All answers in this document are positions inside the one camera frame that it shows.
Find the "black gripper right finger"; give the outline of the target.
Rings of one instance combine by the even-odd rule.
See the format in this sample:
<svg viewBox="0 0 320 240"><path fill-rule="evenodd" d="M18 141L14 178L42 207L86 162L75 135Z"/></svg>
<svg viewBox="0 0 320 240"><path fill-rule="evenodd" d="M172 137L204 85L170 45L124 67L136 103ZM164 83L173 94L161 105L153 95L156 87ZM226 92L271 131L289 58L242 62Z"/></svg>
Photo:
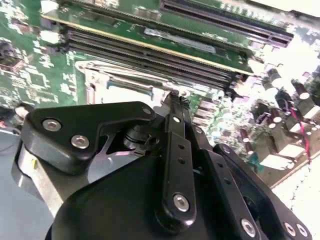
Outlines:
<svg viewBox="0 0 320 240"><path fill-rule="evenodd" d="M219 228L226 240L311 240L301 220L227 145L211 146L203 130L191 123L190 102L180 97L195 164L221 205Z"/></svg>

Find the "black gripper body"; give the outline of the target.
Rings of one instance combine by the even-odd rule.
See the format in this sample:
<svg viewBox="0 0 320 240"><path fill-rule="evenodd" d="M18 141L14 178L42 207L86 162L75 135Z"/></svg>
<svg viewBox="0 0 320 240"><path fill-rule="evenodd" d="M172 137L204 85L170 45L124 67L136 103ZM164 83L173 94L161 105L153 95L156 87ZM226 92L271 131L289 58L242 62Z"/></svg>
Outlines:
<svg viewBox="0 0 320 240"><path fill-rule="evenodd" d="M118 147L118 134L156 139L148 155L90 183L76 183L97 157L100 137ZM263 240L259 204L265 183L233 152L212 147L185 123L96 124L46 129L26 123L22 153L38 158L53 177L50 193L66 200L50 240Z"/></svg>

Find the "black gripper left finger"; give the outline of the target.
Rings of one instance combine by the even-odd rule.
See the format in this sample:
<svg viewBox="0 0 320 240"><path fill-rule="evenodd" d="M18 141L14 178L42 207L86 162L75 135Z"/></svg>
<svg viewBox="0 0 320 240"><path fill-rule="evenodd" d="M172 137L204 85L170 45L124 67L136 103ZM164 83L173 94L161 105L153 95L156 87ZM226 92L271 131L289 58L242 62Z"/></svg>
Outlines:
<svg viewBox="0 0 320 240"><path fill-rule="evenodd" d="M180 97L38 108L21 159L54 215L51 234L181 234L196 220Z"/></svg>

